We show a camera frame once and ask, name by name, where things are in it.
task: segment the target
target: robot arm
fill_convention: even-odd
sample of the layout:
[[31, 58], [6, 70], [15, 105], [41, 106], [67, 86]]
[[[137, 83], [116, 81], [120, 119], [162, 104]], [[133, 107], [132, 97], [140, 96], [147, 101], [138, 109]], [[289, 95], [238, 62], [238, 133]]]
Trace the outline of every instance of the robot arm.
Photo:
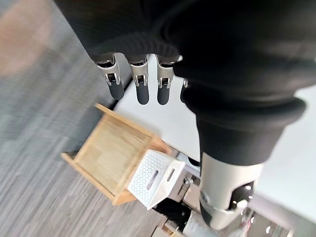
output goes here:
[[141, 104], [147, 55], [158, 59], [159, 103], [173, 71], [181, 100], [197, 116], [201, 213], [214, 229], [247, 206], [263, 163], [316, 83], [313, 0], [55, 0], [115, 99], [123, 97], [115, 53], [127, 58]]

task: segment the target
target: table surface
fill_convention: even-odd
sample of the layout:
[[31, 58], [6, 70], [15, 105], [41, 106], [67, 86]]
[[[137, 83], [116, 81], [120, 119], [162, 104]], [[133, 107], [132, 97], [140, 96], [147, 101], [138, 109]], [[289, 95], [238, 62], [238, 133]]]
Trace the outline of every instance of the table surface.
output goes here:
[[157, 101], [157, 62], [149, 58], [149, 102], [141, 105], [137, 101], [134, 82], [126, 90], [115, 111], [155, 132], [163, 141], [189, 157], [199, 161], [199, 138], [196, 116], [180, 100], [183, 79], [174, 77], [170, 98], [166, 105]]

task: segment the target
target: wooden box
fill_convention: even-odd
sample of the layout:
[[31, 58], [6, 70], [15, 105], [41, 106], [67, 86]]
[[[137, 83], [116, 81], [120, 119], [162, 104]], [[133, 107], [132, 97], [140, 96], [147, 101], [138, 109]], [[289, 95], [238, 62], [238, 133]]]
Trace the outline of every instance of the wooden box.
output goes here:
[[105, 114], [78, 153], [62, 153], [63, 159], [88, 179], [113, 205], [136, 198], [127, 186], [147, 149], [166, 154], [171, 149], [152, 132], [96, 104]]

